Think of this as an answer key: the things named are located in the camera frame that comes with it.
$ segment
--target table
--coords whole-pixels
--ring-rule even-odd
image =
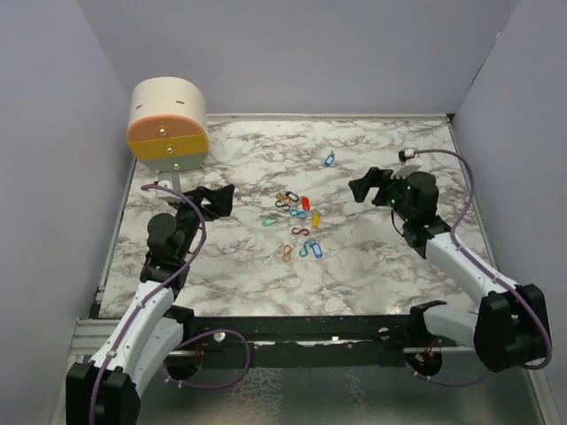
[[[207,223],[205,247],[177,305],[207,316],[396,314],[433,299],[474,307],[452,280],[408,248],[393,229],[390,212],[370,203],[376,190],[367,202],[356,204],[347,184],[371,166],[399,167],[397,152],[404,147],[454,151],[445,119],[225,119],[211,122],[209,135],[206,168],[181,174],[182,186],[215,189],[232,183],[234,207],[229,218]],[[335,163],[325,167],[331,150]],[[424,155],[422,169],[437,177],[439,214],[452,223],[468,193],[458,161]],[[140,190],[158,178],[136,164],[102,318],[119,318],[126,311],[147,252],[146,225],[153,215],[173,211]],[[299,256],[305,237],[292,235],[291,228],[311,228],[311,223],[274,207],[276,192],[286,190],[308,197],[321,213],[321,227],[311,229],[310,237],[322,246],[322,259]],[[278,223],[262,227],[263,218],[274,213]],[[474,212],[457,233],[487,258]],[[281,258],[285,244],[295,246],[289,263]]]

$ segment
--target purple cable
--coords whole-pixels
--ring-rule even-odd
[[[246,342],[246,338],[244,338],[241,334],[239,334],[235,330],[229,330],[229,329],[209,330],[207,332],[204,332],[202,334],[194,336],[193,338],[188,339],[187,341],[177,345],[175,347],[175,349],[179,350],[179,349],[181,349],[181,348],[183,348],[183,347],[185,347],[189,344],[193,344],[195,341],[198,341],[201,338],[204,338],[204,337],[210,336],[210,335],[214,335],[214,334],[217,334],[217,333],[221,333],[221,332],[224,332],[225,334],[231,334],[231,335],[237,336],[245,345],[245,349],[246,349],[245,367],[244,367],[244,369],[242,369],[242,372],[240,372],[240,374],[238,374],[238,376],[236,378],[234,378],[232,381],[228,381],[226,383],[221,383],[219,385],[205,385],[205,384],[201,384],[201,383],[190,383],[190,382],[185,382],[185,381],[176,381],[169,374],[169,371],[167,370],[166,362],[164,361],[163,371],[167,376],[166,382],[172,381],[174,383],[177,383],[177,385],[182,385],[183,387],[188,387],[188,388],[197,388],[199,390],[222,390],[224,388],[228,388],[231,385],[234,385],[235,383],[240,381],[242,378],[244,378],[245,375],[246,375],[246,372],[248,372],[248,369],[250,368],[250,359],[251,359],[250,346]]]
[[[424,381],[435,383],[437,385],[441,385],[442,387],[451,387],[451,388],[471,387],[472,385],[476,385],[478,383],[483,383],[488,378],[490,378],[490,376],[492,376],[492,372],[487,369],[487,370],[485,370],[485,372],[481,376],[473,379],[472,381],[468,381],[468,382],[440,381],[440,380],[431,379],[430,376],[421,375],[420,373],[415,371],[407,362],[406,362],[406,366],[409,367],[412,370],[412,372],[414,373],[414,376],[417,376],[419,379],[423,379]]]
[[[541,322],[540,318],[538,317],[538,315],[533,311],[533,309],[528,305],[528,303],[525,302],[525,300],[522,298],[522,296],[514,288],[512,288],[510,285],[508,285],[506,282],[504,282],[500,277],[496,277],[490,270],[488,270],[482,262],[478,261],[467,249],[465,249],[465,247],[463,247],[461,245],[461,243],[458,241],[458,239],[456,237],[455,230],[457,229],[457,226],[459,226],[459,224],[461,224],[461,221],[464,219],[467,211],[469,210],[470,206],[472,205],[472,199],[475,196],[474,176],[472,174],[472,170],[470,168],[469,163],[467,162],[467,160],[465,158],[463,158],[458,153],[448,151],[448,150],[445,150],[445,149],[423,149],[423,150],[416,151],[416,155],[421,154],[421,153],[444,153],[446,155],[450,155],[452,157],[459,159],[462,162],[462,164],[464,165],[464,167],[467,171],[467,174],[469,175],[469,179],[470,179],[469,199],[467,199],[467,203],[465,204],[465,206],[464,206],[464,208],[461,212],[461,215],[457,218],[454,225],[451,227],[451,239],[453,240],[453,243],[459,249],[459,251],[461,251],[462,254],[472,264],[474,264],[482,273],[486,274],[491,280],[498,283],[505,290],[507,290],[510,294],[512,294],[514,296],[514,298],[517,300],[517,302],[526,310],[528,315],[532,318],[533,322],[535,323],[536,327],[538,328],[538,331],[541,333],[541,336],[543,337],[543,341],[544,341],[544,344],[546,346],[546,357],[541,363],[539,363],[539,365],[522,365],[522,367],[525,368],[525,369],[530,369],[530,370],[542,369],[543,367],[547,366],[549,364],[549,362],[551,361],[553,349],[552,349],[552,345],[551,345],[551,339],[549,338],[549,334],[546,331],[545,326],[543,326],[543,323]]]
[[[146,295],[140,303],[141,306],[144,306],[154,295],[156,295],[160,290],[165,288],[169,283],[171,283],[175,278],[177,278],[177,276],[179,276],[181,273],[185,272],[187,268],[189,268],[190,264],[195,260],[195,258],[201,251],[201,248],[203,248],[203,245],[205,244],[205,240],[206,240],[205,217],[203,217],[203,214],[198,209],[198,207],[193,203],[193,201],[191,201],[183,193],[177,192],[176,190],[171,190],[170,188],[159,186],[155,183],[145,184],[144,186],[142,186],[142,190],[149,190],[149,189],[163,190],[167,193],[170,193],[171,195],[174,195],[175,197],[179,197],[185,204],[189,205],[193,209],[193,211],[195,211],[195,214],[198,216],[201,226],[201,240],[198,242],[197,248],[190,256],[190,258],[187,260],[187,262],[182,267],[179,267],[179,270],[177,270],[175,273],[169,276],[163,283],[160,284],[160,286],[158,286],[155,290],[153,290],[148,295]],[[95,379],[95,384],[93,385],[92,393],[90,394],[89,425],[95,425],[95,407],[97,405],[98,390],[100,388],[100,383],[103,380],[103,374],[105,373],[108,364],[112,360],[112,357],[109,355],[109,353],[116,352],[116,350],[118,349],[120,343],[122,342],[122,339],[124,339],[124,336],[127,334],[132,322],[134,321],[138,313],[140,313],[140,311],[142,310],[142,307],[140,307],[140,305],[138,305],[134,309],[130,317],[128,317],[128,319],[126,320],[126,323],[124,323],[124,326],[120,330],[120,333],[118,334],[118,336],[114,340],[113,345],[106,354],[103,364],[98,370],[97,378]]]

